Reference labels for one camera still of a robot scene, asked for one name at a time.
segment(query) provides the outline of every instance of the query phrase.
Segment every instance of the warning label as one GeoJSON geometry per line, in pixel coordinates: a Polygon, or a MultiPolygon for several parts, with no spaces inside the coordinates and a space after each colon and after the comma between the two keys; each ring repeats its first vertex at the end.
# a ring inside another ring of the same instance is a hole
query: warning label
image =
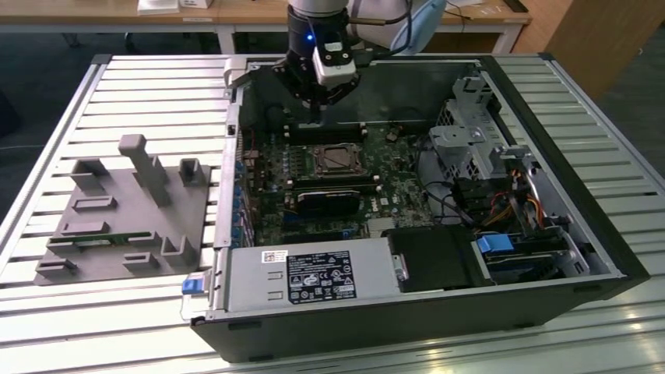
{"type": "Polygon", "coordinates": [[[348,251],[287,256],[287,279],[292,304],[356,298],[348,251]]]}

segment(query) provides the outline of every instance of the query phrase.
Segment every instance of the motherboard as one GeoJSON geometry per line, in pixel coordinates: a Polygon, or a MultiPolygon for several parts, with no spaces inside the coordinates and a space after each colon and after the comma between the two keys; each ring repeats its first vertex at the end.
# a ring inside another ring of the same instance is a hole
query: motherboard
{"type": "Polygon", "coordinates": [[[391,123],[356,124],[323,139],[342,141],[304,140],[294,130],[252,140],[255,245],[374,238],[391,228],[432,225],[414,170],[418,135],[391,123]]]}

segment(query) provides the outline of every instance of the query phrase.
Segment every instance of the aluminum table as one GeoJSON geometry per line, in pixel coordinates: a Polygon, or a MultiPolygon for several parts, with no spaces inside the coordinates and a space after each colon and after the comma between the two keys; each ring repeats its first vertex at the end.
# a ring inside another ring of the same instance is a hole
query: aluminum table
{"type": "MultiPolygon", "coordinates": [[[[0,372],[651,372],[665,361],[665,182],[559,64],[498,61],[653,278],[544,326],[231,365],[182,319],[186,276],[36,287],[46,242],[82,157],[130,167],[116,141],[142,132],[164,166],[211,165],[202,267],[215,239],[224,158],[226,56],[99,58],[0,227],[0,372]]],[[[512,126],[512,118],[506,116],[512,126]]]]}

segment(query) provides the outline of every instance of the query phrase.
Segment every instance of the metal bracket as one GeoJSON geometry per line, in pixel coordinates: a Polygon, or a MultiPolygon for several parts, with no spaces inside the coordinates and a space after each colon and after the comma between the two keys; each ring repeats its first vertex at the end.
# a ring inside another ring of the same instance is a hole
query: metal bracket
{"type": "Polygon", "coordinates": [[[240,77],[248,72],[248,59],[244,57],[227,58],[224,63],[224,99],[231,99],[234,89],[240,85],[240,77]]]}

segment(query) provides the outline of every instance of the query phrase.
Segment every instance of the cardboard box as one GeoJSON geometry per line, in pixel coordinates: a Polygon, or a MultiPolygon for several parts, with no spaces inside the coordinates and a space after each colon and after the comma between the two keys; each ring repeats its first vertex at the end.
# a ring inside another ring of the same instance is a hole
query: cardboard box
{"type": "Polygon", "coordinates": [[[183,8],[202,8],[207,9],[214,0],[180,0],[183,8]]]}

